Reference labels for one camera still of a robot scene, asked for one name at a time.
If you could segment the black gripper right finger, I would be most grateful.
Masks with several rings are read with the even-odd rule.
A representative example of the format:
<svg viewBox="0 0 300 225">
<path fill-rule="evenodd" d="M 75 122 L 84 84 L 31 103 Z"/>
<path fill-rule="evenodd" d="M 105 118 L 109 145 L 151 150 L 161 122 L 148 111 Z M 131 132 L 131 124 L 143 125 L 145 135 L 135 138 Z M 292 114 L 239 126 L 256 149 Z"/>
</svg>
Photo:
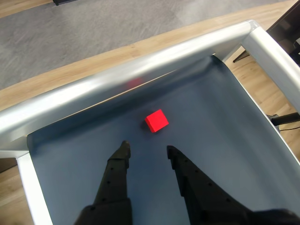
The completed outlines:
<svg viewBox="0 0 300 225">
<path fill-rule="evenodd" d="M 176 173 L 192 225 L 253 225 L 253 212 L 232 198 L 174 146 L 167 157 Z"/>
</svg>

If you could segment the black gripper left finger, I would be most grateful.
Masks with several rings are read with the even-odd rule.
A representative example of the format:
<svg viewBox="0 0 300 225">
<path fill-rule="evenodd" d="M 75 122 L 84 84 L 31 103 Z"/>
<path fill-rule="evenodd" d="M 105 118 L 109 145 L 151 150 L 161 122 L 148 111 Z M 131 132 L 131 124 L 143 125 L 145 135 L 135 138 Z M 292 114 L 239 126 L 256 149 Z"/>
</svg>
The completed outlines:
<svg viewBox="0 0 300 225">
<path fill-rule="evenodd" d="M 76 225 L 131 225 L 132 206 L 127 194 L 130 145 L 123 141 L 107 160 L 93 204 L 86 206 Z"/>
</svg>

